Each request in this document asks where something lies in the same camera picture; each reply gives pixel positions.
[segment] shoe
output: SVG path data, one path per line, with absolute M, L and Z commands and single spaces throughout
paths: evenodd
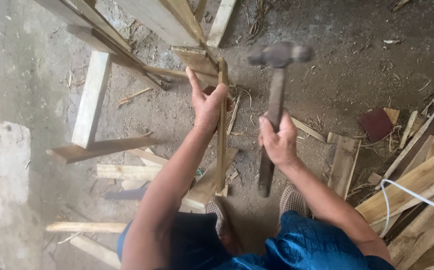
M 311 216 L 310 208 L 307 206 L 304 197 L 298 192 L 297 187 L 292 184 L 285 188 L 280 198 L 279 223 L 282 215 L 289 210 L 294 210 L 303 217 L 309 218 Z
M 205 213 L 215 213 L 217 214 L 217 223 L 215 224 L 215 230 L 217 235 L 221 236 L 226 232 L 227 227 L 227 213 L 225 208 L 221 204 L 218 197 L 212 197 L 209 203 L 205 206 Z

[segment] hammer head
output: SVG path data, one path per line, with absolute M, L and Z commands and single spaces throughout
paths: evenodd
M 249 51 L 250 65 L 273 65 L 274 68 L 285 68 L 292 62 L 305 63 L 312 59 L 312 48 L 298 46 L 288 41 L 272 45 L 257 44 Z

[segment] hammer handle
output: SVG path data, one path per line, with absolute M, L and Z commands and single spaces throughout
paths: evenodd
M 287 81 L 286 68 L 277 68 L 274 70 L 272 82 L 270 84 L 270 96 L 267 118 L 274 128 L 274 132 L 279 132 L 280 120 L 282 119 L 282 110 L 284 104 L 284 87 Z M 262 150 L 262 159 L 260 161 L 259 175 L 259 193 L 262 197 L 267 198 L 270 194 L 270 187 L 274 177 L 275 164 L 270 160 L 265 148 Z

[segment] blue shiny fabric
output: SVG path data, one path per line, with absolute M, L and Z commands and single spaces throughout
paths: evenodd
M 171 269 L 395 270 L 380 257 L 364 256 L 343 230 L 295 211 L 282 215 L 279 234 L 265 241 L 265 255 L 232 258 L 215 232 L 216 219 L 215 214 L 178 214 L 171 234 Z

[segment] white cable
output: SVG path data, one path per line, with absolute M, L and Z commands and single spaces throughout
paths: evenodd
M 401 185 L 395 183 L 395 182 L 392 181 L 392 180 L 383 179 L 383 180 L 380 182 L 380 186 L 382 187 L 383 196 L 385 197 L 385 202 L 386 202 L 386 204 L 387 204 L 387 221 L 385 222 L 385 227 L 383 228 L 383 231 L 382 231 L 382 233 L 380 234 L 380 237 L 383 237 L 383 236 L 385 235 L 385 233 L 387 232 L 387 226 L 389 225 L 389 219 L 390 219 L 390 206 L 389 206 L 389 199 L 387 198 L 387 193 L 385 192 L 385 187 L 383 186 L 383 183 L 384 183 L 384 182 L 389 182 L 389 183 L 393 184 L 394 186 L 396 186 L 396 187 L 402 189 L 402 190 L 405 191 L 406 193 L 411 194 L 412 196 L 416 197 L 417 199 L 422 200 L 422 201 L 424 201 L 424 202 L 426 202 L 426 203 L 428 203 L 429 205 L 431 205 L 431 206 L 434 207 L 434 202 L 425 199 L 424 197 L 420 196 L 419 194 L 417 194 L 417 193 L 415 193 L 415 192 L 413 192 L 413 191 L 411 191 L 411 190 L 408 190 L 407 188 L 405 188 L 405 187 L 403 187 L 403 186 L 401 186 Z

